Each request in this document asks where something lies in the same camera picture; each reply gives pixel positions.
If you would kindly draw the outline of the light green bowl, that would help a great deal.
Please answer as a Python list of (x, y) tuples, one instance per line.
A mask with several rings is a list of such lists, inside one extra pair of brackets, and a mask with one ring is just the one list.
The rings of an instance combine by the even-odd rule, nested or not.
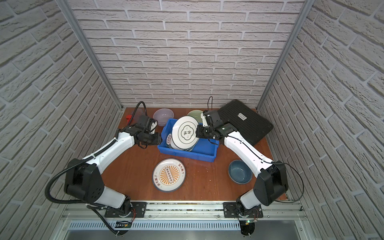
[(203, 113), (203, 111), (201, 111), (201, 110), (192, 110), (188, 113), (188, 116), (193, 117), (194, 119), (196, 119), (198, 121), (199, 124), (202, 124), (203, 123), (202, 113)]

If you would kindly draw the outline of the lavender bowl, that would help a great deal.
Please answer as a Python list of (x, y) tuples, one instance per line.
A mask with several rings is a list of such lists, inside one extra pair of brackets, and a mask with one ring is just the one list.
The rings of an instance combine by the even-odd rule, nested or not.
[(160, 127), (164, 127), (168, 120), (173, 118), (174, 112), (170, 109), (159, 109), (153, 115), (153, 119), (157, 120), (158, 126)]

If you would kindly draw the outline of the green rimmed white plate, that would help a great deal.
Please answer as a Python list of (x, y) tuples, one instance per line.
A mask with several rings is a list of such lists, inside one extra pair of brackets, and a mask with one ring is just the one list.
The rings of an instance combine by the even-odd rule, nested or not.
[(171, 133), (169, 133), (166, 138), (166, 144), (168, 148), (174, 149), (175, 144), (173, 142), (173, 137)]

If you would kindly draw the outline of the orange sunburst white plate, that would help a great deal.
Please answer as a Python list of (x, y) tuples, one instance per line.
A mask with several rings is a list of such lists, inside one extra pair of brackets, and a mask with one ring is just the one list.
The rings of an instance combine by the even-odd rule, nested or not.
[(179, 189), (186, 179), (186, 169), (183, 163), (174, 158), (168, 158), (159, 162), (152, 175), (152, 181), (156, 189), (170, 193)]

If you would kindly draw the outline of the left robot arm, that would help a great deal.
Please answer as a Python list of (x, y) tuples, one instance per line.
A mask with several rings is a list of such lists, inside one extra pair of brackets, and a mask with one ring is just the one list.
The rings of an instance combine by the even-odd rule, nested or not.
[(115, 209), (122, 217), (129, 215), (132, 211), (130, 198), (106, 187), (102, 173), (123, 152), (135, 145), (159, 145), (162, 138), (156, 132), (157, 125), (157, 120), (142, 115), (134, 125), (118, 130), (115, 137), (101, 149), (81, 160), (71, 160), (66, 172), (65, 193), (95, 207)]

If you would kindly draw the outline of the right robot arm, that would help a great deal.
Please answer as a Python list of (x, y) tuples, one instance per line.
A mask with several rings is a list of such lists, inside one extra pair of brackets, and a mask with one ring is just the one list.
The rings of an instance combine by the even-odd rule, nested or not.
[(196, 136), (200, 139), (218, 140), (232, 150), (249, 167), (256, 182), (236, 200), (236, 211), (240, 216), (259, 206), (269, 206), (288, 189), (287, 170), (283, 162), (274, 162), (261, 154), (230, 123), (225, 124), (217, 111), (201, 113), (202, 124), (198, 125)]

